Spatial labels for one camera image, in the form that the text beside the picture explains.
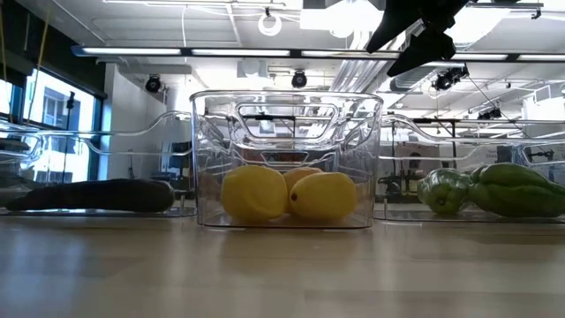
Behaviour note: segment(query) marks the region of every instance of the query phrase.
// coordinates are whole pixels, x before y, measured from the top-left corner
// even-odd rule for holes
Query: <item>ceiling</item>
[[[189,8],[185,15],[185,41],[181,17],[182,7],[150,7],[143,4],[107,4],[102,0],[18,0],[40,17],[50,11],[50,23],[76,42],[91,46],[186,46],[189,47],[246,47],[246,48],[312,48],[347,49],[352,37],[340,39],[329,31],[302,30],[299,23],[282,20],[282,31],[276,36],[265,36],[258,29],[262,9],[233,8],[237,16],[230,19],[230,8]],[[302,1],[285,1],[283,14],[299,20]],[[530,18],[530,11],[513,11],[486,36],[468,50],[476,51],[537,51],[565,52],[565,13],[543,12],[541,19]],[[473,28],[481,23],[474,22]],[[210,87],[226,88],[236,78],[237,59],[205,58],[136,58],[128,64],[189,64]],[[273,86],[290,88],[295,69],[305,69],[309,87],[327,87],[338,73],[340,61],[284,60],[267,61],[269,73],[275,73]],[[487,102],[488,98],[502,98],[502,109],[509,117],[521,115],[520,98],[530,91],[519,89],[542,87],[542,80],[565,81],[565,65],[561,64],[468,64],[475,84],[466,80],[439,98],[428,94],[429,81],[415,87],[421,95],[407,95],[398,102],[402,112],[409,116],[432,116],[435,110],[446,117],[459,116],[469,108]],[[148,74],[139,74],[143,81]]]

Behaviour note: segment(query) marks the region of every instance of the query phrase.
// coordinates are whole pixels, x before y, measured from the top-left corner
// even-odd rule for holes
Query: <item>fluorescent light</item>
[[[332,34],[374,32],[379,27],[382,16],[383,12],[367,0],[341,1],[326,9],[303,9],[300,12],[300,28],[327,30]]]
[[[439,61],[439,62],[431,62],[426,63],[422,66],[430,66],[430,67],[465,67],[465,62],[454,62],[454,61]]]
[[[524,60],[565,62],[565,54],[523,54],[518,58],[518,61]]]
[[[451,60],[503,61],[508,57],[508,54],[457,53],[453,57],[451,57]]]
[[[192,49],[194,56],[288,57],[287,49]]]
[[[216,6],[225,6],[226,4],[231,4],[234,7],[254,7],[254,8],[262,8],[268,6],[269,8],[284,8],[286,7],[285,3],[271,3],[271,2],[239,2],[235,0],[184,0],[184,1],[160,1],[160,0],[102,0],[106,4],[144,4],[146,6],[159,6],[159,7],[168,7],[168,6],[187,6],[187,5],[196,5],[196,6],[204,6],[204,7],[216,7]]]
[[[397,52],[379,52],[376,51],[369,54],[364,51],[355,50],[305,50],[302,51],[302,57],[351,57],[363,59],[396,59]]]
[[[82,51],[92,56],[180,56],[180,49],[133,49],[133,48],[83,48]]]
[[[463,8],[455,16],[455,25],[445,33],[453,38],[457,47],[468,47],[493,31],[509,13],[508,9]]]

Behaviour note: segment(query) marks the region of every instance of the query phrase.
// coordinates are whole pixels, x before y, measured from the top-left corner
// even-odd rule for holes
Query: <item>clear plastic bin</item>
[[[448,168],[471,174],[477,168],[495,163],[514,163],[536,171],[558,185],[565,185],[565,140],[560,139],[565,122],[548,121],[491,121],[486,125],[507,125],[526,132],[525,138],[443,138],[425,133],[419,125],[399,115],[386,115],[381,122],[380,160],[375,219],[388,221],[445,221],[445,222],[503,222],[503,223],[563,223],[563,216],[501,216],[485,211],[471,199],[454,215],[436,214],[418,198],[418,181],[431,171]],[[451,129],[430,122],[435,130]],[[528,138],[527,132],[544,128],[556,131],[542,138]]]
[[[0,124],[0,214],[194,215],[191,124],[183,112],[140,132]]]
[[[382,101],[372,95],[239,91],[193,95],[194,161],[199,223],[218,227],[359,229],[372,225]],[[241,221],[222,205],[230,171],[259,165],[284,173],[316,167],[346,174],[357,189],[352,214],[308,221],[284,214]]]

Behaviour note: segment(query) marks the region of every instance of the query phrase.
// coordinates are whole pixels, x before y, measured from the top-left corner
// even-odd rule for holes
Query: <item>white wall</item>
[[[146,129],[166,111],[166,106],[141,87],[130,82],[114,64],[106,66],[105,92],[108,99],[102,107],[102,130],[113,132],[138,132]],[[160,131],[152,130],[135,137],[102,139],[102,149],[112,152],[151,152],[162,149]],[[133,155],[135,178],[148,178],[159,170],[158,155]],[[128,178],[129,155],[102,156],[99,179]]]

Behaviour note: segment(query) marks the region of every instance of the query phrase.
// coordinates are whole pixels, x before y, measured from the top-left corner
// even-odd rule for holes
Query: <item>table surface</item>
[[[0,317],[563,317],[562,225],[0,218]]]

